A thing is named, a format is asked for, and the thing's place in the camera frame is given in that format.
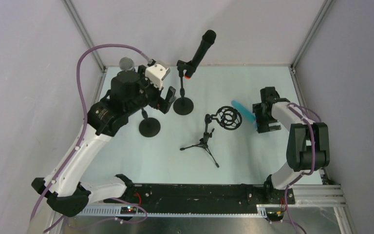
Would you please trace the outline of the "black fork clip stand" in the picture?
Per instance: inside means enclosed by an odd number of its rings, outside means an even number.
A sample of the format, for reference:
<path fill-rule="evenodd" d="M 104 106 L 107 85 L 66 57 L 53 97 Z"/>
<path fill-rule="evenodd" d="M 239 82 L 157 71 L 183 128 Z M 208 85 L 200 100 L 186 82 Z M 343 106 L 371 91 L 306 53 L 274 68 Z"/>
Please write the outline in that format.
<path fill-rule="evenodd" d="M 177 70 L 180 78 L 180 98 L 177 98 L 173 103 L 173 109 L 178 115 L 188 115 L 193 111 L 194 103 L 191 99 L 185 97 L 185 89 L 183 79 L 190 79 L 196 71 L 196 67 L 191 65 L 191 62 L 182 60 L 177 61 Z"/>

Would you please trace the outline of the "blue microphone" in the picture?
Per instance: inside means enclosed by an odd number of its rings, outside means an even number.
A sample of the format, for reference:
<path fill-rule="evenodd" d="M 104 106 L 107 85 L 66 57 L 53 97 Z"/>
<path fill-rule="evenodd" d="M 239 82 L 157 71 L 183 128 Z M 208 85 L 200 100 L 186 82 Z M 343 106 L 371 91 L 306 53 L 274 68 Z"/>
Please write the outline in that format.
<path fill-rule="evenodd" d="M 232 100 L 231 104 L 247 121 L 253 124 L 256 130 L 258 129 L 256 124 L 256 116 L 254 113 L 250 112 L 246 107 L 236 100 Z"/>

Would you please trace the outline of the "black ring clip stand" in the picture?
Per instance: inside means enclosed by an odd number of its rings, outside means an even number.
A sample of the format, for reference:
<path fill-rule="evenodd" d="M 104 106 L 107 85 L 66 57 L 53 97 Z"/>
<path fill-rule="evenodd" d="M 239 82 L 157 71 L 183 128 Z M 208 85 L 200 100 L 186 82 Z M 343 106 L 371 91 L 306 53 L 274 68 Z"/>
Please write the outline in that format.
<path fill-rule="evenodd" d="M 144 118 L 139 124 L 139 132 L 144 137 L 154 137 L 161 130 L 160 122 L 153 117 L 149 117 L 144 108 L 141 108 L 142 117 Z"/>

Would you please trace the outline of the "black tripod shock mount stand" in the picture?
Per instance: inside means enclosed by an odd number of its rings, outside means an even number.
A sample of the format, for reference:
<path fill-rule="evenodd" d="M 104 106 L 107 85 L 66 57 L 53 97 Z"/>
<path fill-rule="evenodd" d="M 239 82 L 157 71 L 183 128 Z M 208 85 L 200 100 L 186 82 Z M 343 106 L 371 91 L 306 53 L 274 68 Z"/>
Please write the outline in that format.
<path fill-rule="evenodd" d="M 215 128 L 212 128 L 209 130 L 209 125 L 212 122 L 217 122 L 217 124 L 228 131 L 234 131 L 237 130 L 243 121 L 242 115 L 239 113 L 239 111 L 232 106 L 222 106 L 217 110 L 215 114 L 206 114 L 205 115 L 205 130 L 203 133 L 203 137 L 199 140 L 199 143 L 190 145 L 188 147 L 181 147 L 180 151 L 184 151 L 186 149 L 190 148 L 202 148 L 204 149 L 212 158 L 215 166 L 219 168 L 219 164 L 216 161 L 214 155 L 212 154 L 208 142 L 213 137 L 213 133 L 215 131 Z"/>

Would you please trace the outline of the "purple glitter microphone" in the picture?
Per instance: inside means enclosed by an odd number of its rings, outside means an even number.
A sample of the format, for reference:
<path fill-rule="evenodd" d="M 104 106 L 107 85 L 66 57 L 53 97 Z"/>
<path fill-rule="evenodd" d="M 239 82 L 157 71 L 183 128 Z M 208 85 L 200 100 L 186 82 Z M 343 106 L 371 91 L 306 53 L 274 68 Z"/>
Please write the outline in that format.
<path fill-rule="evenodd" d="M 129 57 L 123 57 L 119 61 L 121 71 L 136 71 L 134 61 Z"/>

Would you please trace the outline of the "black microphone orange end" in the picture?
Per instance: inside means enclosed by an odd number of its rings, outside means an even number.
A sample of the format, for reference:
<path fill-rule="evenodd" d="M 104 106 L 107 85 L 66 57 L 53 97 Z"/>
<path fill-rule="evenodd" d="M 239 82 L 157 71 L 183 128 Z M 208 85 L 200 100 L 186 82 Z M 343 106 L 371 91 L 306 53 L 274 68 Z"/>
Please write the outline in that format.
<path fill-rule="evenodd" d="M 217 34 L 213 30 L 207 30 L 200 42 L 200 45 L 194 54 L 192 60 L 189 62 L 190 68 L 186 69 L 185 77 L 191 78 L 195 73 L 197 67 L 200 65 L 201 61 L 203 60 L 205 54 L 209 50 L 209 48 L 214 44 Z"/>

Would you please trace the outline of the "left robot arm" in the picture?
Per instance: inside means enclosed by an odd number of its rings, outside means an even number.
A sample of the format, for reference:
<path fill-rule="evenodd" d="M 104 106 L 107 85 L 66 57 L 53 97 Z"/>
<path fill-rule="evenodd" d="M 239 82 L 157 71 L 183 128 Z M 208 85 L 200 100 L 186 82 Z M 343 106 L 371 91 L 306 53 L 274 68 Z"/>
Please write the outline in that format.
<path fill-rule="evenodd" d="M 98 152 L 129 122 L 129 117 L 150 106 L 167 113 L 174 100 L 171 86 L 167 96 L 161 97 L 163 83 L 169 70 L 157 72 L 120 71 L 111 80 L 105 96 L 89 110 L 69 154 L 54 172 L 37 177 L 32 187 L 47 199 L 49 207 L 67 217 L 79 214 L 88 204 L 119 198 L 127 189 L 125 176 L 114 176 L 105 182 L 81 182 L 81 178 Z"/>

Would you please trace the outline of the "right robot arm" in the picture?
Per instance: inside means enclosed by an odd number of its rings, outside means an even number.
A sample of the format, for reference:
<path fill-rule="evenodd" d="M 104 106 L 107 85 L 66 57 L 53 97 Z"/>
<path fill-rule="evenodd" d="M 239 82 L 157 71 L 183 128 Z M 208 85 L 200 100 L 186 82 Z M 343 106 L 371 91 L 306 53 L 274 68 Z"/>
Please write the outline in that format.
<path fill-rule="evenodd" d="M 310 109 L 281 97 L 275 87 L 260 90 L 261 101 L 253 104 L 259 134 L 285 127 L 289 133 L 286 162 L 264 183 L 266 189 L 290 189 L 304 176 L 330 163 L 329 130 L 319 116 L 311 118 Z"/>

